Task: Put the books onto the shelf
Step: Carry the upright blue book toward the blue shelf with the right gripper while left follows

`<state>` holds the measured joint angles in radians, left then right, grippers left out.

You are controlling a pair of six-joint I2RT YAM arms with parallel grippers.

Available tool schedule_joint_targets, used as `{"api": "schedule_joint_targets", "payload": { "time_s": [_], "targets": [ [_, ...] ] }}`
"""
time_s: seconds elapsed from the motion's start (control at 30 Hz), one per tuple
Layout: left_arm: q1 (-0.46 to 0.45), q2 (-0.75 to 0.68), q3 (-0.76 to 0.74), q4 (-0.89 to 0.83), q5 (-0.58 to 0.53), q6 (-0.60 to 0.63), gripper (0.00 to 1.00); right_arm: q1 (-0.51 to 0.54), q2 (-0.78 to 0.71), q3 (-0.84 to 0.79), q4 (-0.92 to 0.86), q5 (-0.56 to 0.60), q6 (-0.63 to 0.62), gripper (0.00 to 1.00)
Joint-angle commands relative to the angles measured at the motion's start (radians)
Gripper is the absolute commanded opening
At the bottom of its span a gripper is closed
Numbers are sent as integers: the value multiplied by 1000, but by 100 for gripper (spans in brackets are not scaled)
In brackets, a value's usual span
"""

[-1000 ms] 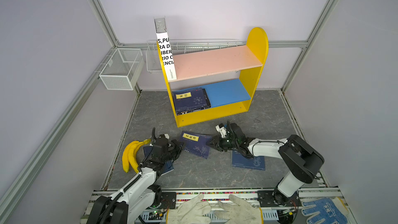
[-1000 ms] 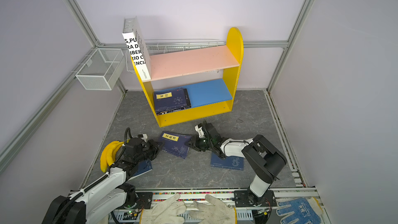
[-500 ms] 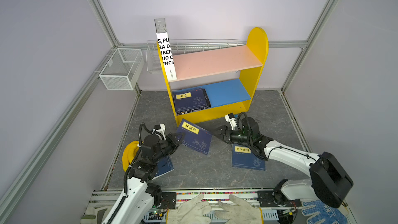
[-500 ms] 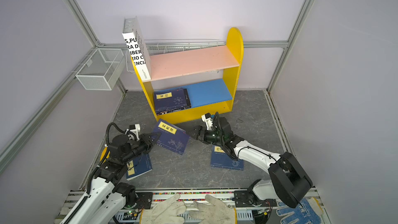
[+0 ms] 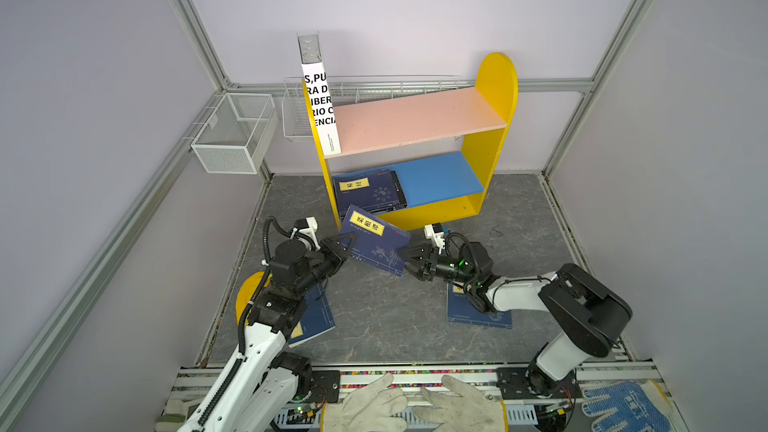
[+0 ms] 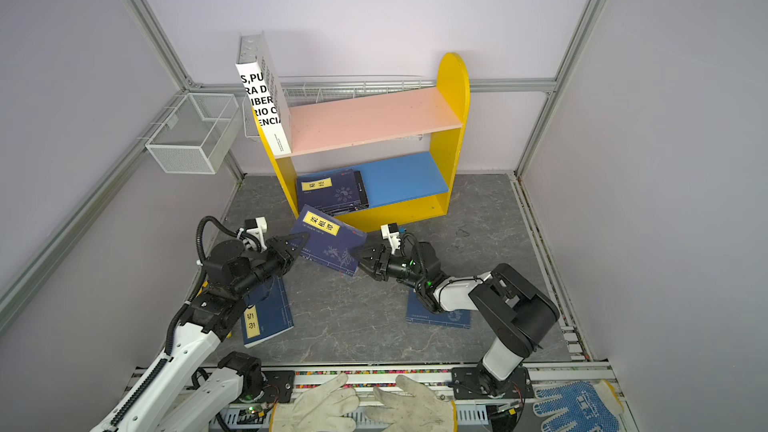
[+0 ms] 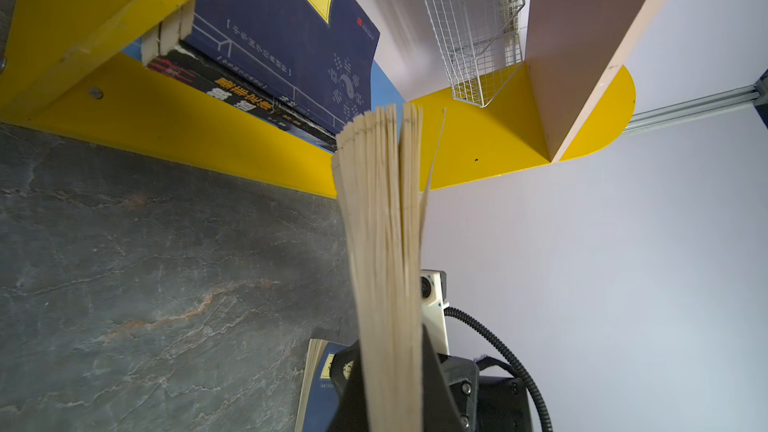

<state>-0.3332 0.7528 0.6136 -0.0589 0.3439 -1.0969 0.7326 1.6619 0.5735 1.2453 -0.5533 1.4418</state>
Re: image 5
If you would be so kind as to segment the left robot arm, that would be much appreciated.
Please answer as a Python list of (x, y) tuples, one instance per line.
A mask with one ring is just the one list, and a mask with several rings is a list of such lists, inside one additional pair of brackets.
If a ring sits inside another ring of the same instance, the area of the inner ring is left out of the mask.
[(182, 431), (263, 431), (286, 404), (310, 393), (310, 360), (288, 352), (287, 342), (308, 292), (339, 271), (356, 241), (355, 232), (317, 240), (268, 217), (265, 270), (239, 314), (237, 346)]

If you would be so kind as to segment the white book black lettering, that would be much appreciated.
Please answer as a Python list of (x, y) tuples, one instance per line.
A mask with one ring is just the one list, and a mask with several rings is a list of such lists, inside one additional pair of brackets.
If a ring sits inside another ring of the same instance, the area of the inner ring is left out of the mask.
[(297, 41), (303, 83), (309, 99), (310, 123), (317, 132), (323, 155), (325, 157), (339, 155), (342, 149), (319, 36), (317, 34), (298, 35)]

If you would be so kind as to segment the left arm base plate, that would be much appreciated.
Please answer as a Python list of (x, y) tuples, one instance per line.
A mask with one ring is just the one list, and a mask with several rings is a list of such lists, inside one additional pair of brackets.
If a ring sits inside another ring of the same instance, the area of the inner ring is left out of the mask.
[(337, 403), (341, 392), (339, 370), (313, 370), (298, 377), (298, 388), (292, 403)]

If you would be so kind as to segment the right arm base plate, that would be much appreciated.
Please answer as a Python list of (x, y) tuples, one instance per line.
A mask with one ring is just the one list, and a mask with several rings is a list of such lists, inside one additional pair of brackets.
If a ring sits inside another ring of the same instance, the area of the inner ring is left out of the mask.
[(582, 397), (575, 371), (561, 381), (546, 374), (531, 372), (527, 367), (499, 367), (496, 386), (504, 400), (578, 399)]

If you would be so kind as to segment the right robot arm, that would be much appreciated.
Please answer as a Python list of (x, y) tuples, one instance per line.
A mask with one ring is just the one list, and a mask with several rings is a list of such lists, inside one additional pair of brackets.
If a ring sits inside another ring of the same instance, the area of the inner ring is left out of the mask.
[(461, 246), (456, 257), (421, 242), (398, 251), (405, 270), (420, 281), (439, 278), (462, 289), (480, 313), (511, 310), (549, 313), (560, 327), (529, 363), (523, 383), (536, 397), (560, 390), (571, 373), (590, 358), (605, 358), (633, 317), (628, 303), (575, 263), (557, 271), (525, 278), (493, 273), (493, 261), (482, 244), (451, 232)]

